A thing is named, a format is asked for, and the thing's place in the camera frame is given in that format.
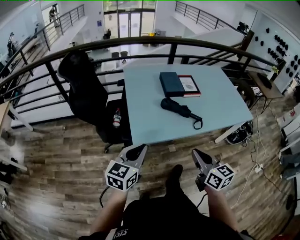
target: glass door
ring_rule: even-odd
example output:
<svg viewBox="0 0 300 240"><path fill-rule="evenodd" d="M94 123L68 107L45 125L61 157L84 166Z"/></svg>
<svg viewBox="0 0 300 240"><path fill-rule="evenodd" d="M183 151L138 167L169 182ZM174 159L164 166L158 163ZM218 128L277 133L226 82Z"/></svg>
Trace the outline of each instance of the glass door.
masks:
<svg viewBox="0 0 300 240"><path fill-rule="evenodd" d="M140 36L140 13L131 13L130 14L130 32L131 37Z"/></svg>
<svg viewBox="0 0 300 240"><path fill-rule="evenodd" d="M120 38L140 36L141 13L120 13L119 31Z"/></svg>
<svg viewBox="0 0 300 240"><path fill-rule="evenodd" d="M119 30L120 30L120 38L129 37L129 14L128 13L119 14Z"/></svg>

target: book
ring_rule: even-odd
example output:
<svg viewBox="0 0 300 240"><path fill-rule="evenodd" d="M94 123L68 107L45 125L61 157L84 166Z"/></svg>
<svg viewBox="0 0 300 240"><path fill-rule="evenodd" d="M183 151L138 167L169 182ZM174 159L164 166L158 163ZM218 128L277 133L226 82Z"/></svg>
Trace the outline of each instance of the book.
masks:
<svg viewBox="0 0 300 240"><path fill-rule="evenodd" d="M200 91L191 75L177 75L175 72L165 72L159 75L165 96L199 97Z"/></svg>

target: black bag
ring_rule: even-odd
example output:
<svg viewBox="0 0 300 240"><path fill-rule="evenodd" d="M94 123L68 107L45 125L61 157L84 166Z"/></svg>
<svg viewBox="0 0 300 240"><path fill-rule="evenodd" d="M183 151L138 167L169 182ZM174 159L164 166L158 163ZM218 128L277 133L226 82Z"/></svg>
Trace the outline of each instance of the black bag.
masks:
<svg viewBox="0 0 300 240"><path fill-rule="evenodd" d="M236 145L241 143L243 146L246 144L246 140L253 134L253 122L245 122L242 126L236 129L233 133L226 137L226 141L229 144Z"/></svg>

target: light blue table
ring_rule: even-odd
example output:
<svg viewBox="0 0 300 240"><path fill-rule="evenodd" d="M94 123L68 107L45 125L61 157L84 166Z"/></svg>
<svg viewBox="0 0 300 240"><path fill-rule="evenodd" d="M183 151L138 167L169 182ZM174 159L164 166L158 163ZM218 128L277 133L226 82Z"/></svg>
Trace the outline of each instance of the light blue table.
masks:
<svg viewBox="0 0 300 240"><path fill-rule="evenodd" d="M193 114L203 118L200 130L193 128L194 119L164 110L165 98L159 73L176 72L192 75L200 97L173 97L187 105ZM207 133L234 125L215 142L224 139L253 116L245 102L219 67L199 65L151 65L124 69L125 89L133 144L158 143Z"/></svg>

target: black shoe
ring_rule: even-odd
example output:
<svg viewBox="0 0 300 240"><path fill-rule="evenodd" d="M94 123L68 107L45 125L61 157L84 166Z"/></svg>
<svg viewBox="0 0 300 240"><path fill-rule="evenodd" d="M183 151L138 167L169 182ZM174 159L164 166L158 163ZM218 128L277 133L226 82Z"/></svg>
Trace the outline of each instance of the black shoe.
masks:
<svg viewBox="0 0 300 240"><path fill-rule="evenodd" d="M170 172L168 180L179 181L183 171L183 167L180 164L177 164Z"/></svg>
<svg viewBox="0 0 300 240"><path fill-rule="evenodd" d="M2 181L6 182L7 184L11 184L11 182L13 181L13 177L9 173L7 173L2 179Z"/></svg>
<svg viewBox="0 0 300 240"><path fill-rule="evenodd" d="M15 160L13 157L10 159L11 161L15 162L15 163L18 163L17 160ZM10 173L12 174L16 174L17 173L17 167L13 166L13 165L9 165L9 168L10 168Z"/></svg>

